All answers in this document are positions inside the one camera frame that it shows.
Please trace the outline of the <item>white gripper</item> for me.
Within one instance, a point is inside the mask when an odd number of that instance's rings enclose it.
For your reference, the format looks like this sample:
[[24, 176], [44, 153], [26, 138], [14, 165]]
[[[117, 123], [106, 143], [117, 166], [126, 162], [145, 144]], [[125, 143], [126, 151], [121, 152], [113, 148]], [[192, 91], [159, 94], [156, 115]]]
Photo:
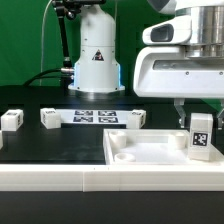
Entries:
[[186, 118], [183, 98], [221, 99], [217, 128], [224, 128], [224, 59], [188, 59], [178, 46], [145, 47], [136, 59], [133, 89], [140, 97], [176, 98], [181, 128]]

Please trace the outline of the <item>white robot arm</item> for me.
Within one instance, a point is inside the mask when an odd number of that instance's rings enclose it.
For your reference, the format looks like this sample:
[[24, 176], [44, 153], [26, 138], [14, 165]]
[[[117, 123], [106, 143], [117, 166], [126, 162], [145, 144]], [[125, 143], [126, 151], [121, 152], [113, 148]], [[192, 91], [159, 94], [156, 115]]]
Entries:
[[[143, 31], [146, 47], [135, 62], [135, 93], [172, 98], [181, 116], [187, 98], [218, 99], [217, 124], [224, 127], [224, 0], [147, 1], [173, 18]], [[89, 98], [111, 93], [120, 84], [114, 30], [104, 28], [104, 20], [100, 7], [83, 7], [81, 52], [71, 88]]]

